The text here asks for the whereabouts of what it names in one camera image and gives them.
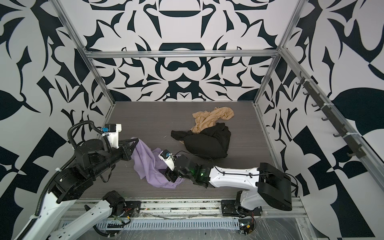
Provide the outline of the purple cloth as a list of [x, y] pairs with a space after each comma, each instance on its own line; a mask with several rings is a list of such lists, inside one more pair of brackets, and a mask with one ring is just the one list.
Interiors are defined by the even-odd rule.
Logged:
[[177, 178], [176, 182], [170, 182], [160, 172], [168, 166], [159, 158], [162, 152], [160, 148], [150, 149], [142, 140], [139, 140], [131, 157], [134, 161], [134, 170], [138, 173], [140, 179], [146, 179], [147, 182], [156, 188], [175, 189], [185, 180]]

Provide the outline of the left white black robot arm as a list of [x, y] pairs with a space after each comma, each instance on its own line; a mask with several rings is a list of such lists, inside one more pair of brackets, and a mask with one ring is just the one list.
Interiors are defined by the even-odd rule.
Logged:
[[94, 184], [96, 178], [101, 178], [107, 170], [113, 171], [119, 161], [131, 159], [138, 143], [139, 139], [133, 138], [111, 147], [108, 138], [104, 137], [103, 140], [93, 139], [76, 145], [73, 157], [51, 177], [39, 198], [35, 214], [16, 238], [75, 239], [109, 216], [123, 216], [126, 207], [124, 198], [117, 191], [110, 191], [96, 206], [63, 230], [53, 231], [64, 213]]

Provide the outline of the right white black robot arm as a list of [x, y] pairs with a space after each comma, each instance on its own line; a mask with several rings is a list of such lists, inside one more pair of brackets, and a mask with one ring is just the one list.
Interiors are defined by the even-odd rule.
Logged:
[[240, 189], [235, 203], [237, 209], [253, 211], [269, 205], [281, 211], [292, 210], [291, 178], [268, 163], [251, 169], [228, 169], [199, 165], [184, 155], [161, 153], [159, 158], [167, 166], [160, 172], [172, 183], [180, 178], [204, 188]]

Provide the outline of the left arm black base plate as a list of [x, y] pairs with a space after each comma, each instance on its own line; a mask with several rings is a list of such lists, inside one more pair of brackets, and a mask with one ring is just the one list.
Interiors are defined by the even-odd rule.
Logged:
[[123, 212], [120, 215], [122, 218], [134, 217], [140, 213], [141, 210], [141, 201], [125, 201]]

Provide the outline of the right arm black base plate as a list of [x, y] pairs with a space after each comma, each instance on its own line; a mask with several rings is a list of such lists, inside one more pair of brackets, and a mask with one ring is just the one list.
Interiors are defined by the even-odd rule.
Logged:
[[236, 200], [221, 200], [221, 211], [224, 217], [251, 217], [261, 216], [262, 207], [247, 210], [236, 203]]

